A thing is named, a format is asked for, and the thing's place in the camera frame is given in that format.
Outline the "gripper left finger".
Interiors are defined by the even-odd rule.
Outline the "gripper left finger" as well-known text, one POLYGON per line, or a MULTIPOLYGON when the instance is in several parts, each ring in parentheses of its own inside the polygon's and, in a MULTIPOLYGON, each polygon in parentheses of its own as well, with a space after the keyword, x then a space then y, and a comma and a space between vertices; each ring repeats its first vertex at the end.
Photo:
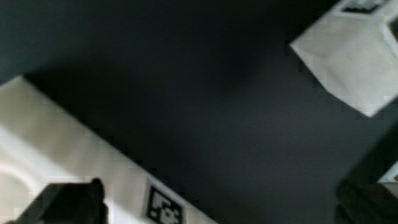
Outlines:
POLYGON ((14 224, 108 224, 101 179, 85 183, 49 183, 14 224))

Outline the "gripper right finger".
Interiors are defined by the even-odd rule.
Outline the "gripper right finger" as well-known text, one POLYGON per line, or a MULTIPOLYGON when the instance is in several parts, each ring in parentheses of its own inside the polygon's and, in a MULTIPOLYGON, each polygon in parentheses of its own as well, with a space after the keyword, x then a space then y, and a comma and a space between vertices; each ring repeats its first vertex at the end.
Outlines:
POLYGON ((382 183, 343 181, 334 224, 398 224, 398 197, 382 183))

